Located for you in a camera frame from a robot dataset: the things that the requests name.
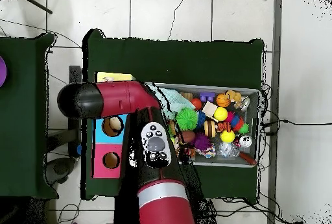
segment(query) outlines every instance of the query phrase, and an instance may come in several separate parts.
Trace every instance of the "red toy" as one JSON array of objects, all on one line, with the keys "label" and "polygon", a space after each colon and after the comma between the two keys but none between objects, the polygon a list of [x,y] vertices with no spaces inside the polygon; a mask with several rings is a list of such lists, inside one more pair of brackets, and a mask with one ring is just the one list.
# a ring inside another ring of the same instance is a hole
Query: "red toy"
[{"label": "red toy", "polygon": [[194,98],[191,100],[191,103],[195,106],[195,110],[200,110],[202,108],[202,102],[200,99]]}]

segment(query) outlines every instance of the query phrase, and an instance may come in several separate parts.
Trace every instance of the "green table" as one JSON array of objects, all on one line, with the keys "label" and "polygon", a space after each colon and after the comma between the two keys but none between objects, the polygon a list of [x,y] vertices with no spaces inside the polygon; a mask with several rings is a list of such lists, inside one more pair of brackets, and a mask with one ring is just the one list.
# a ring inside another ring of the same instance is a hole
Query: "green table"
[{"label": "green table", "polygon": [[[235,88],[261,87],[262,40],[242,42],[150,41],[104,38],[100,30],[84,37],[83,81],[96,71],[130,73],[142,82]],[[92,121],[87,121],[87,142]],[[91,179],[91,144],[86,148],[86,195],[117,195],[119,180]],[[255,202],[257,167],[197,166],[205,197],[245,197]]]},{"label": "green table", "polygon": [[0,38],[7,79],[0,87],[0,195],[55,198],[45,181],[47,48],[53,34]]}]

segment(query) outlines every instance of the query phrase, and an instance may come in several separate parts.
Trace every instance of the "orange ball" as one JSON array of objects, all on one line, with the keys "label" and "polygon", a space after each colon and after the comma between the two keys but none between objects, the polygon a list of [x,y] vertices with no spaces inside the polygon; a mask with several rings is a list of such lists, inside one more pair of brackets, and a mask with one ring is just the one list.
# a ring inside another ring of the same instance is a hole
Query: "orange ball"
[{"label": "orange ball", "polygon": [[215,101],[217,105],[221,106],[222,108],[226,108],[231,103],[231,101],[228,99],[228,96],[225,94],[219,94]]},{"label": "orange ball", "polygon": [[200,110],[202,108],[202,102],[200,99],[194,98],[191,100],[191,103],[195,106],[195,110]]}]

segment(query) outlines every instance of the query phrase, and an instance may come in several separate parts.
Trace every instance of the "toy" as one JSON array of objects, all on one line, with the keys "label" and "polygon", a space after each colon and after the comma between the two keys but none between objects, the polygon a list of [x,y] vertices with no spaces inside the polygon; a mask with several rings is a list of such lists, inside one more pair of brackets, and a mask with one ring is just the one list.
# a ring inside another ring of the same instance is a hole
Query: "toy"
[{"label": "toy", "polygon": [[182,97],[176,90],[160,88],[151,84],[147,86],[159,100],[161,109],[167,119],[174,120],[176,113],[179,113],[183,108],[190,108],[192,110],[195,108],[190,101]]},{"label": "toy", "polygon": [[243,126],[238,130],[240,134],[246,134],[249,131],[249,125],[244,123]]},{"label": "toy", "polygon": [[225,92],[225,95],[228,95],[231,102],[239,102],[241,101],[241,93],[234,92],[233,90],[228,90]]},{"label": "toy", "polygon": [[195,149],[198,149],[200,151],[205,151],[208,147],[212,146],[209,138],[201,132],[196,134],[195,139],[192,141],[192,144],[194,145]]},{"label": "toy", "polygon": [[200,129],[201,127],[204,126],[204,122],[205,122],[205,119],[206,119],[206,115],[205,113],[203,113],[203,111],[199,110],[197,112],[198,114],[198,121],[197,121],[197,125],[196,125],[196,128],[195,129]]},{"label": "toy", "polygon": [[216,155],[215,146],[212,144],[211,147],[208,147],[204,151],[197,150],[197,153],[204,155],[206,158],[214,157]]},{"label": "toy", "polygon": [[249,154],[239,151],[238,148],[232,143],[221,143],[219,146],[219,153],[223,157],[241,157],[243,160],[247,161],[250,165],[256,165],[257,161],[252,158]]},{"label": "toy", "polygon": [[214,115],[214,113],[215,113],[215,111],[216,111],[217,109],[218,109],[218,107],[217,107],[215,104],[213,104],[213,103],[211,103],[211,102],[208,101],[208,102],[206,102],[205,105],[203,106],[202,111],[203,111],[203,113],[205,113],[205,115],[206,115],[207,117],[209,117],[209,118],[211,118],[212,120],[218,122],[217,119],[213,118],[213,115]]},{"label": "toy", "polygon": [[217,119],[218,121],[224,121],[227,118],[227,110],[225,108],[222,107],[218,107],[213,115],[213,117],[215,119]]},{"label": "toy", "polygon": [[2,86],[3,83],[5,82],[6,76],[7,76],[6,64],[5,61],[0,57],[0,86]]},{"label": "toy", "polygon": [[190,102],[195,106],[195,110],[200,110],[202,108],[202,102],[200,99],[194,98]]},{"label": "toy", "polygon": [[205,121],[204,132],[206,136],[215,137],[215,122],[212,120]]},{"label": "toy", "polygon": [[231,127],[235,127],[239,120],[240,117],[237,114],[234,114],[233,119],[230,121]]},{"label": "toy", "polygon": [[198,115],[190,108],[183,108],[176,116],[176,120],[181,131],[192,131],[197,125]]},{"label": "toy", "polygon": [[252,138],[249,135],[241,136],[239,143],[241,147],[250,147],[252,145]]},{"label": "toy", "polygon": [[195,133],[193,131],[182,131],[178,135],[179,143],[184,145],[186,143],[192,142],[195,139]]},{"label": "toy", "polygon": [[229,122],[219,122],[217,125],[217,130],[219,132],[223,132],[223,131],[231,131],[231,124]]},{"label": "toy", "polygon": [[249,104],[250,104],[250,98],[242,97],[242,100],[240,102],[235,102],[234,108],[236,108],[236,109],[240,108],[241,111],[244,112],[249,107]]},{"label": "toy", "polygon": [[193,100],[193,94],[189,92],[180,92],[180,94],[185,97],[188,101]]},{"label": "toy", "polygon": [[202,102],[213,102],[215,98],[215,93],[214,92],[200,92],[200,100]]},{"label": "toy", "polygon": [[225,122],[231,122],[234,118],[234,112],[228,112]]},{"label": "toy", "polygon": [[228,99],[228,96],[225,94],[219,94],[215,100],[217,105],[226,108],[227,106],[230,105],[231,101]]},{"label": "toy", "polygon": [[220,135],[220,138],[225,143],[231,143],[235,139],[235,133],[233,131],[223,131]]},{"label": "toy", "polygon": [[238,131],[244,124],[243,118],[240,117],[239,121],[237,124],[233,127],[233,131]]}]

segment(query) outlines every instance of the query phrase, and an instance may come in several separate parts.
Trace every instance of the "purple object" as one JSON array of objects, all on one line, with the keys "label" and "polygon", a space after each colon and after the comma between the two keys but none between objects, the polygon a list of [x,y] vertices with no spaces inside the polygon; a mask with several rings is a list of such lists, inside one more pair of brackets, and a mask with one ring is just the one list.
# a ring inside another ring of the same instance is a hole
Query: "purple object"
[{"label": "purple object", "polygon": [[3,83],[5,82],[6,76],[7,76],[6,64],[5,61],[0,57],[0,86],[2,86]]},{"label": "purple object", "polygon": [[212,146],[210,139],[204,133],[201,132],[196,134],[192,144],[196,149],[199,149],[200,151],[205,151],[208,147]]},{"label": "purple object", "polygon": [[202,102],[213,102],[215,98],[215,93],[214,92],[200,92],[200,100]]}]

